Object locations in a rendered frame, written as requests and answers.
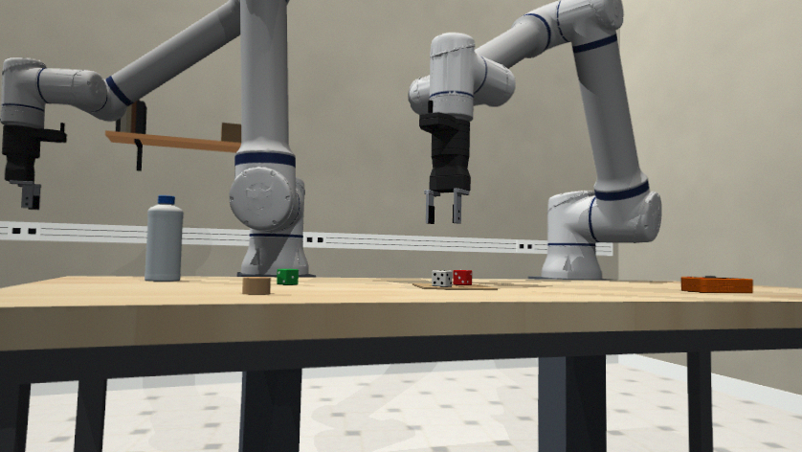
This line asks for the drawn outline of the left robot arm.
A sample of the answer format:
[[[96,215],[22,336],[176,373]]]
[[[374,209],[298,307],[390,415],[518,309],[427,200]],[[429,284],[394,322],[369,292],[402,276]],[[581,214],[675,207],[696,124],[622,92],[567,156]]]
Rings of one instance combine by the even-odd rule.
[[[438,35],[430,75],[409,88],[418,115],[428,113],[430,99],[447,95],[498,107],[515,91],[509,68],[571,42],[597,180],[595,193],[549,198],[543,278],[601,280],[596,242],[651,242],[660,228],[661,199],[650,192],[635,147],[616,35],[623,16],[622,0],[559,0],[521,16],[476,50],[470,35]]]

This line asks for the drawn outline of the red die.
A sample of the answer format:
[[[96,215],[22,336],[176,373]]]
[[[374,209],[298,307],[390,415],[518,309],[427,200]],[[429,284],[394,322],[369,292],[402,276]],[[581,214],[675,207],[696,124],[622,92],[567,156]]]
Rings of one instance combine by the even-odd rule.
[[[472,270],[454,270],[453,284],[472,285]]]

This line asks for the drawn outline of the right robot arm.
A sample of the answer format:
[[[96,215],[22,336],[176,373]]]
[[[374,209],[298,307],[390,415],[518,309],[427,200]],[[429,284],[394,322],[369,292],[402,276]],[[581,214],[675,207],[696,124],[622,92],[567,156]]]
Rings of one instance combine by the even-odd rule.
[[[1,108],[45,114],[46,103],[69,104],[114,122],[127,106],[240,36],[241,147],[234,155],[230,205],[237,219],[251,227],[241,274],[299,269],[299,275],[308,275],[305,189],[289,147],[288,2],[229,0],[105,80],[94,71],[50,69],[36,59],[8,58]]]

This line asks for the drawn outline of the grey plastic bottle with blue cap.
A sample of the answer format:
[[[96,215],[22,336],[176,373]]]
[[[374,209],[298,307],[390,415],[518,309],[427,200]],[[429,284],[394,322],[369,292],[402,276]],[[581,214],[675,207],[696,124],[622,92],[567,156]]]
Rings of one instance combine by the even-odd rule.
[[[159,195],[158,204],[148,209],[145,281],[181,280],[183,217],[174,206],[175,197]]]

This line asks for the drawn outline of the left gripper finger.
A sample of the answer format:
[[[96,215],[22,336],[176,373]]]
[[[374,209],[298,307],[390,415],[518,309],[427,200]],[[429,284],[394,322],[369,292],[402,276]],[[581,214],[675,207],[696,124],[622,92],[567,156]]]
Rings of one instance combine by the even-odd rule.
[[[426,223],[434,224],[434,196],[440,196],[440,192],[424,190],[426,194]]]
[[[461,224],[461,195],[469,195],[469,191],[454,189],[453,223]]]

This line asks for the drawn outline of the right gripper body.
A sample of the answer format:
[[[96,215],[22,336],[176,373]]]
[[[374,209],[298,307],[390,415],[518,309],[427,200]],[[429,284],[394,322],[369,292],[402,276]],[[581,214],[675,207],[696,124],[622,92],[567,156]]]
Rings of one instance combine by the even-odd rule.
[[[44,113],[28,108],[1,108],[2,154],[7,156],[5,180],[34,181],[34,161],[40,157],[40,141],[67,143],[65,123],[60,123],[60,130],[45,129],[44,117]]]

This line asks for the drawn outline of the brown square mat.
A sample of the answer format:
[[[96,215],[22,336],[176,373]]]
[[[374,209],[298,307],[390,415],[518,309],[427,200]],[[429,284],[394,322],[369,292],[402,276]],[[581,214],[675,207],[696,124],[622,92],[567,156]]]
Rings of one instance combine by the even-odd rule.
[[[440,290],[498,290],[495,287],[472,284],[472,285],[455,285],[448,287],[432,286],[431,283],[413,283],[412,285],[422,289],[440,289]]]

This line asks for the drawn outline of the green die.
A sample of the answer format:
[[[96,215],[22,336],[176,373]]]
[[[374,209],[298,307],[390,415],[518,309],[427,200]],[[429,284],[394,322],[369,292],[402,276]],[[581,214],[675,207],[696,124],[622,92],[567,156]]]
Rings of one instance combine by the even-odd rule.
[[[298,269],[278,269],[277,271],[277,284],[281,285],[297,285],[299,282]]]

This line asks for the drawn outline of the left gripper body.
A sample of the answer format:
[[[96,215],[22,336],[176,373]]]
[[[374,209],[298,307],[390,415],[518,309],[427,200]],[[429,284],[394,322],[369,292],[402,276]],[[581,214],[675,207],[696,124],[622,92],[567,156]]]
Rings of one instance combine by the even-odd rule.
[[[432,162],[429,190],[454,192],[471,190],[468,170],[470,122],[474,116],[471,98],[447,95],[428,101],[428,113],[419,115],[419,126],[432,133]]]

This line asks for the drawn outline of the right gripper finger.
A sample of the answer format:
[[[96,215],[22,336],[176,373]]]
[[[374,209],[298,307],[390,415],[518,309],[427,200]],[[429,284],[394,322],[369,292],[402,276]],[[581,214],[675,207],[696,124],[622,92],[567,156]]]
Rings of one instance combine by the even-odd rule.
[[[17,185],[18,187],[22,187],[22,185]],[[34,184],[33,186],[33,208],[29,210],[39,210],[40,205],[40,184]]]
[[[10,184],[22,185],[21,208],[33,207],[33,181],[10,180]]]

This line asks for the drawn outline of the orange digital multimeter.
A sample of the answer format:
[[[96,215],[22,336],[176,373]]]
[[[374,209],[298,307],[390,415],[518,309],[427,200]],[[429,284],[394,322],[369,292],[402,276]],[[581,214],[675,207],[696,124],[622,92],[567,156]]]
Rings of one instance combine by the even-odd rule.
[[[700,293],[753,293],[753,279],[681,277],[681,291]]]

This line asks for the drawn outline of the brown cylinder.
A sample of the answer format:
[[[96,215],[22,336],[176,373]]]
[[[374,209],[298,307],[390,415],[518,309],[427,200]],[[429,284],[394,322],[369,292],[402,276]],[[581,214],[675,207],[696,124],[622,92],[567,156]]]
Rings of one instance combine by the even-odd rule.
[[[242,294],[269,295],[270,292],[271,292],[271,278],[265,278],[265,277],[243,278]]]

